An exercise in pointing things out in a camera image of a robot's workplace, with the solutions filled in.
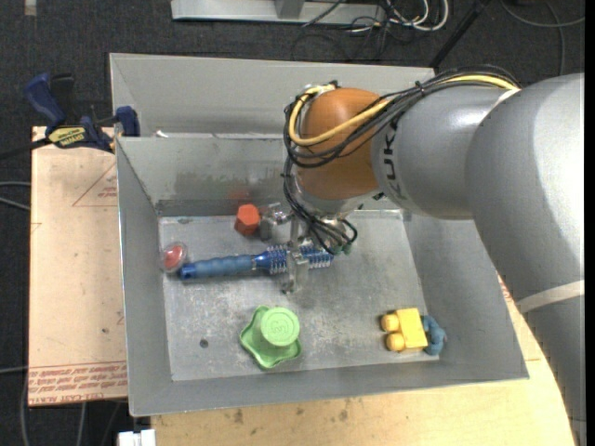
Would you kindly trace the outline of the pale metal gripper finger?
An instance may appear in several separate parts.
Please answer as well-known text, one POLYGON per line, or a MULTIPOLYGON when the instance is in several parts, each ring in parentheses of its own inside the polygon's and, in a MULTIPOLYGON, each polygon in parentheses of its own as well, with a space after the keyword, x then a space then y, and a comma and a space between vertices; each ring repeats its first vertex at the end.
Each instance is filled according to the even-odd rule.
POLYGON ((271 203, 258 209, 260 221, 258 233, 262 241, 272 238, 273 231, 290 220, 290 214, 283 210, 279 203, 271 203))
POLYGON ((287 279, 283 284, 284 294, 294 293, 308 278, 309 261, 299 250, 290 251, 286 257, 287 279))

